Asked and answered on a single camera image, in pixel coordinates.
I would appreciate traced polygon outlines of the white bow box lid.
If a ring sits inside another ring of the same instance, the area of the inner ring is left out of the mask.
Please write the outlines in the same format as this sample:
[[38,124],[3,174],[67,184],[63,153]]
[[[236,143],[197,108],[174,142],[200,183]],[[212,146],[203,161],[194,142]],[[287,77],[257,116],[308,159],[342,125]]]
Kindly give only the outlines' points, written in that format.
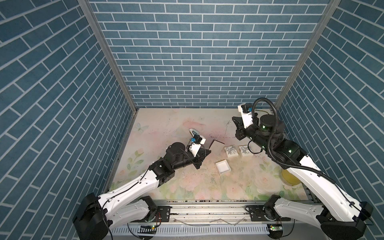
[[242,158],[244,157],[249,157],[249,156],[253,156],[254,154],[252,154],[248,148],[248,146],[244,145],[244,146],[239,146],[239,153],[240,153],[240,156]]

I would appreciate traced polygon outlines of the white bow gift box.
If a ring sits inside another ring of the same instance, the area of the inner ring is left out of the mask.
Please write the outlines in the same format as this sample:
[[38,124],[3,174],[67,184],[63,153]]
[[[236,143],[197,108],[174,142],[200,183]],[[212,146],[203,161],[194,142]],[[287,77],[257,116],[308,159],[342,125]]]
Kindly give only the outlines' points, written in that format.
[[224,147],[224,151],[228,158],[239,156],[238,150],[235,145]]

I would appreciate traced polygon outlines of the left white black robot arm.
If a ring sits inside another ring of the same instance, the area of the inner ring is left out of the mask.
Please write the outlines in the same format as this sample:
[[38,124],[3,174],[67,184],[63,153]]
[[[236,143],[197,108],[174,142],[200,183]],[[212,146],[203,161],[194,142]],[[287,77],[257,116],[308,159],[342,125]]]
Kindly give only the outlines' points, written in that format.
[[210,153],[202,144],[185,146],[176,142],[167,148],[164,157],[153,162],[144,174],[131,182],[99,196],[89,193],[73,217],[79,239],[102,240],[111,230],[123,224],[151,220],[157,205],[146,193],[171,180],[177,169],[188,165],[199,169]]

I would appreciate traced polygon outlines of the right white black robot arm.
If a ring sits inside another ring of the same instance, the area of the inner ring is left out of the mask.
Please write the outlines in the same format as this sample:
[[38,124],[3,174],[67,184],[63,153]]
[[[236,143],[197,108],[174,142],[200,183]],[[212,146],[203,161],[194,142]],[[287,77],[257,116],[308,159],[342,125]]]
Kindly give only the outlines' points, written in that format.
[[263,115],[253,122],[250,113],[232,118],[237,130],[236,138],[250,139],[262,150],[267,150],[272,136],[268,157],[275,157],[284,170],[298,178],[321,201],[319,205],[291,202],[272,195],[264,205],[265,217],[270,220],[290,218],[321,229],[332,240],[357,240],[367,228],[365,220],[371,217],[373,207],[360,202],[343,191],[333,180],[322,176],[322,171],[307,152],[297,143],[284,137],[285,124],[279,121],[277,130],[274,115]]

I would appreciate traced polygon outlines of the yellow pen cup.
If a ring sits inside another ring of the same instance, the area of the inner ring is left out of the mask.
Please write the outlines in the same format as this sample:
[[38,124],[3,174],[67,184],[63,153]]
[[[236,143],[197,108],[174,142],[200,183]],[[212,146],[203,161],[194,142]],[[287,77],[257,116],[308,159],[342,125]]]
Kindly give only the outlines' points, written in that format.
[[296,186],[302,183],[297,177],[292,175],[288,170],[281,170],[281,179],[285,184],[289,186]]

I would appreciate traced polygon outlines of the aluminium front rail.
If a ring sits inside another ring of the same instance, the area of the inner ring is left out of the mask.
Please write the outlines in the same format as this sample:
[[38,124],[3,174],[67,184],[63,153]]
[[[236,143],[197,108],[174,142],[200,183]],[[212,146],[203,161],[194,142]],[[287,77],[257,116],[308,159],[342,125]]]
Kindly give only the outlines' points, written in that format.
[[[181,218],[197,221],[205,221],[209,218],[219,218],[221,221],[243,217],[250,218],[249,213],[245,210],[245,206],[247,206],[245,203],[232,203],[227,205],[220,203],[174,205],[171,206],[170,218],[176,216],[177,221]],[[315,227],[321,225],[320,219],[327,220],[330,217],[325,206],[291,202],[275,195],[265,202],[263,206],[273,208],[280,217],[291,218],[292,220],[298,220]]]

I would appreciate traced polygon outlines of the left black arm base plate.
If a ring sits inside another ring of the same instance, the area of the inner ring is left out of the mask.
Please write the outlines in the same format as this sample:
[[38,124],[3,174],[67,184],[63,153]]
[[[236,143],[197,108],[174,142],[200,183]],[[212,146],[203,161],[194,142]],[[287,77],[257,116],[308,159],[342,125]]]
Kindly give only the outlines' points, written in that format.
[[156,211],[150,211],[142,220],[136,220],[134,223],[159,223],[170,221],[171,206],[158,206]]

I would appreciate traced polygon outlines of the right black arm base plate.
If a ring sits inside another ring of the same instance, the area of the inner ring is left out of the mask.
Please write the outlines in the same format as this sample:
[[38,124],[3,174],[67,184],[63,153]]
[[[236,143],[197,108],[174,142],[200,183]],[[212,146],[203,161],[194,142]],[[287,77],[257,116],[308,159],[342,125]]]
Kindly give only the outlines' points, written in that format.
[[247,205],[245,210],[249,213],[252,222],[262,221],[291,221],[291,218],[280,217],[273,208],[265,207],[263,205]]

